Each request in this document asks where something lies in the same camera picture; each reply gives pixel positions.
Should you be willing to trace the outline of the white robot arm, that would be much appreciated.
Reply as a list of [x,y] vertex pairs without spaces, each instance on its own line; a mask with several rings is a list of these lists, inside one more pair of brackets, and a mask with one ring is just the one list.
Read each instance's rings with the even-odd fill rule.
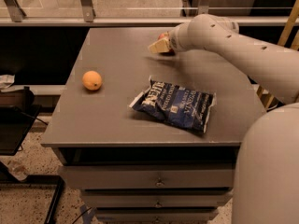
[[152,53],[220,55],[282,106],[246,132],[237,155],[232,224],[299,224],[299,52],[239,33],[236,21],[200,14],[149,45]]

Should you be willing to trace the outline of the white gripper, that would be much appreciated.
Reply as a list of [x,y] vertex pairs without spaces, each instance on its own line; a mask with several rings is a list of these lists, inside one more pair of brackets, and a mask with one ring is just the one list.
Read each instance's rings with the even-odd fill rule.
[[163,37],[149,45],[149,51],[151,53],[167,53],[171,49],[177,52],[185,51],[185,48],[181,45],[183,34],[183,25],[178,25],[168,32],[169,39]]

